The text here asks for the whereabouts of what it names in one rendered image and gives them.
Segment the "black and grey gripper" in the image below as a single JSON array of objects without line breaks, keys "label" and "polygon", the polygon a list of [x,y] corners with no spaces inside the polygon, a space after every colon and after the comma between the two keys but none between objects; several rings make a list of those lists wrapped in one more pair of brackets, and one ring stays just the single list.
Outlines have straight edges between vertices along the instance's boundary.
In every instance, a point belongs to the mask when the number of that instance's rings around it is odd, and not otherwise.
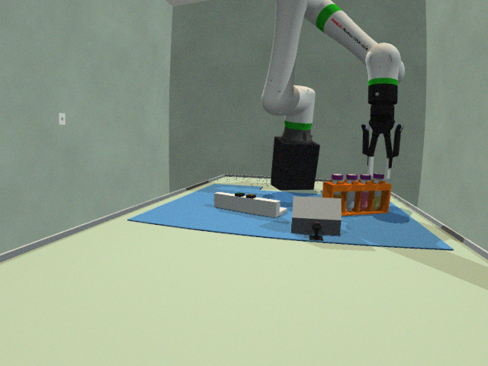
[{"label": "black and grey gripper", "polygon": [[[369,146],[369,130],[373,130],[371,143]],[[393,150],[390,138],[390,131],[394,127]],[[400,134],[403,125],[396,124],[394,120],[394,106],[392,104],[373,104],[371,105],[371,119],[369,123],[362,124],[363,130],[363,148],[362,153],[368,156],[368,175],[373,176],[374,151],[377,145],[377,139],[381,133],[384,134],[387,158],[384,179],[390,178],[390,169],[392,167],[393,157],[399,155],[400,151]]]}]

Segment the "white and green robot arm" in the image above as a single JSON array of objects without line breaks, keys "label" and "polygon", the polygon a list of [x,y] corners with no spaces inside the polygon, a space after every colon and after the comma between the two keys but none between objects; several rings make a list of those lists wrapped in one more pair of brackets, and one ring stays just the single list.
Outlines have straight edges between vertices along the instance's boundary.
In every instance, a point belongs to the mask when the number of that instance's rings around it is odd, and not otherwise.
[{"label": "white and green robot arm", "polygon": [[369,104],[397,104],[398,83],[405,75],[405,67],[395,46],[375,42],[331,0],[275,0],[275,4],[274,40],[262,106],[269,114],[284,115],[281,140],[313,142],[310,129],[315,91],[294,85],[303,18],[343,45],[367,67]]}]

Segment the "blue flat mat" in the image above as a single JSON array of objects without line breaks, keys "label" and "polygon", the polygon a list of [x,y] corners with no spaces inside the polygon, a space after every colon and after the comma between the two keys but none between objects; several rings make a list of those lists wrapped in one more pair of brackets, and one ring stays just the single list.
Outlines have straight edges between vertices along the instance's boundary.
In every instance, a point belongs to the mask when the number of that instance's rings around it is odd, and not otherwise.
[{"label": "blue flat mat", "polygon": [[[453,250],[407,213],[390,202],[388,213],[342,216],[340,236],[323,236],[323,241],[310,240],[310,235],[291,233],[293,196],[322,197],[321,194],[285,191],[261,191],[263,187],[213,184],[159,207],[148,210],[129,221],[171,226],[190,230],[323,242],[356,246],[380,246],[407,249]],[[214,206],[214,193],[256,194],[256,197],[281,201],[287,212],[279,217],[228,210]],[[454,251],[454,250],[453,250]]]}]

